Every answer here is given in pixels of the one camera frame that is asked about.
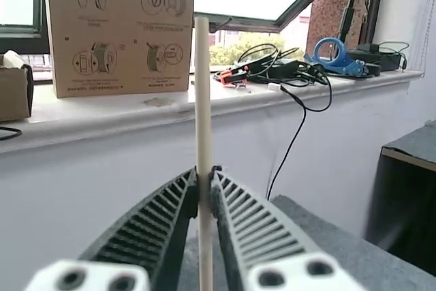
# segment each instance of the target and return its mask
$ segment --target wire bundle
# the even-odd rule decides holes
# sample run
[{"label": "wire bundle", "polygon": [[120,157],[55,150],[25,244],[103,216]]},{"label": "wire bundle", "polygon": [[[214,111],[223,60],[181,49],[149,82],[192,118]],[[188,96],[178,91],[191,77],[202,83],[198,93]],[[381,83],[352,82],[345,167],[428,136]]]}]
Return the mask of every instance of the wire bundle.
[{"label": "wire bundle", "polygon": [[[290,54],[296,52],[298,48],[280,51],[273,44],[259,44],[246,50],[235,63],[236,67],[243,67],[247,72],[246,78],[248,81],[256,83],[277,83],[280,84],[280,89],[289,95],[303,109],[303,116],[296,130],[296,133],[291,139],[289,146],[277,168],[277,171],[271,181],[268,181],[266,187],[266,199],[270,199],[271,191],[279,173],[286,162],[286,159],[291,151],[292,146],[297,139],[303,125],[305,124],[307,112],[323,112],[328,110],[332,104],[332,85],[324,72],[324,68],[320,64],[309,64],[304,61],[286,61],[283,60]],[[259,52],[269,51],[267,55],[259,59],[253,59],[255,54]],[[314,83],[320,83],[328,86],[328,103],[325,107],[317,109],[310,108],[288,87],[306,87]]]}]

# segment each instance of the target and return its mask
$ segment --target black cable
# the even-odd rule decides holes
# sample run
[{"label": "black cable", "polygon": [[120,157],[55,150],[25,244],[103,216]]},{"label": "black cable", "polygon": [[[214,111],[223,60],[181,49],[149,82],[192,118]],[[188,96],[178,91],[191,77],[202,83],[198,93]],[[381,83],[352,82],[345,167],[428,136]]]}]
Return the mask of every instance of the black cable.
[{"label": "black cable", "polygon": [[13,132],[13,134],[9,134],[7,136],[0,136],[0,141],[10,140],[22,134],[20,129],[14,129],[13,127],[0,126],[0,131]]},{"label": "black cable", "polygon": [[[270,51],[269,54],[264,55],[258,59],[251,59],[249,57],[258,54],[259,52]],[[323,112],[327,110],[332,104],[332,85],[324,72],[324,68],[321,64],[309,64],[304,61],[282,61],[286,56],[296,52],[298,48],[291,48],[289,50],[280,51],[273,44],[259,44],[257,46],[247,49],[235,63],[234,68],[231,70],[233,74],[240,77],[240,81],[248,80],[255,83],[276,83],[280,84],[280,89],[287,93],[294,101],[303,109],[303,118],[298,126],[297,132],[291,140],[289,147],[277,169],[271,182],[268,182],[266,186],[266,199],[269,200],[274,183],[279,176],[279,173],[286,162],[287,156],[291,151],[292,145],[300,133],[303,125],[305,124],[307,112]],[[217,72],[214,75],[214,79],[220,81],[221,73]],[[294,95],[289,89],[286,89],[284,85],[291,87],[306,87],[315,83],[328,86],[328,103],[325,107],[317,109],[310,108],[297,96]]]},{"label": "black cable", "polygon": [[279,165],[279,168],[277,169],[277,171],[276,171],[274,177],[272,178],[271,183],[268,182],[268,185],[266,186],[266,199],[267,199],[267,200],[270,200],[271,191],[273,190],[274,183],[275,183],[275,181],[277,180],[277,177],[279,176],[279,173],[280,173],[280,171],[281,171],[283,165],[284,165],[285,162],[286,162],[287,156],[289,155],[289,152],[291,151],[292,145],[295,143],[295,140],[297,139],[297,136],[299,135],[299,133],[300,133],[300,131],[301,131],[303,125],[305,124],[306,117],[307,117],[307,112],[308,112],[308,111],[309,111],[309,112],[323,112],[323,111],[328,110],[328,109],[330,108],[330,106],[332,105],[332,85],[331,85],[331,83],[330,83],[328,77],[325,75],[325,73],[323,73],[321,70],[319,71],[319,73],[322,74],[322,75],[325,77],[325,79],[326,79],[326,81],[327,81],[327,84],[328,84],[328,103],[327,103],[327,105],[326,105],[325,107],[323,107],[323,108],[320,108],[320,109],[314,109],[314,108],[307,107],[307,106],[305,105],[305,103],[304,103],[304,102],[303,102],[303,101],[302,101],[302,100],[301,100],[297,95],[294,95],[291,91],[289,91],[288,89],[286,89],[283,85],[280,86],[280,89],[281,89],[284,93],[287,93],[290,97],[292,97],[292,99],[295,100],[295,102],[296,102],[298,105],[301,106],[301,108],[303,109],[303,116],[302,116],[301,123],[300,123],[300,125],[298,126],[298,129],[297,129],[296,133],[294,134],[294,137],[292,138],[291,143],[289,144],[289,146],[288,146],[288,148],[287,148],[287,150],[286,150],[286,152],[285,152],[285,155],[283,156],[283,159],[281,160],[281,163],[280,163],[280,165]]}]

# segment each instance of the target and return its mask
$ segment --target gray carpet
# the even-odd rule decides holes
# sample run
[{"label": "gray carpet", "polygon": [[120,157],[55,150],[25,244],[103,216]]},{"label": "gray carpet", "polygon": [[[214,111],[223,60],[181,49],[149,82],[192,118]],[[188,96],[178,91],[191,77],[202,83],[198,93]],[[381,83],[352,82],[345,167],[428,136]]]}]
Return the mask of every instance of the gray carpet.
[{"label": "gray carpet", "polygon": [[[324,251],[333,255],[370,291],[436,290],[436,278],[380,248],[311,214],[285,196],[273,201]],[[217,233],[213,243],[214,291],[228,291]],[[198,290],[198,240],[189,239],[178,284],[180,291]]]},{"label": "gray carpet", "polygon": [[425,126],[384,146],[415,158],[436,163],[436,121],[427,122]]}]

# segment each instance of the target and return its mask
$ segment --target white plug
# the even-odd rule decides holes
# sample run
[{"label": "white plug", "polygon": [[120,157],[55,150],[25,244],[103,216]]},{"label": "white plug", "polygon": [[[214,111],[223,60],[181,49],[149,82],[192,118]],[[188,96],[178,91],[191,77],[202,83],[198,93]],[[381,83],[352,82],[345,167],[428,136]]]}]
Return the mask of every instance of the white plug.
[{"label": "white plug", "polygon": [[268,90],[271,91],[280,91],[280,84],[279,83],[268,83]]}]

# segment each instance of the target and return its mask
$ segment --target small cardboard box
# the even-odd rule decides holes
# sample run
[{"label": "small cardboard box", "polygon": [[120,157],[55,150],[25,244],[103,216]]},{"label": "small cardboard box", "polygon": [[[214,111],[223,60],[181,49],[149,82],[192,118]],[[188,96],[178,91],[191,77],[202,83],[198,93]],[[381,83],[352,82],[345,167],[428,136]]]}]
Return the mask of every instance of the small cardboard box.
[{"label": "small cardboard box", "polygon": [[57,97],[186,91],[193,0],[46,0]]},{"label": "small cardboard box", "polygon": [[28,65],[3,66],[0,55],[0,122],[26,119],[32,113],[33,74]]}]

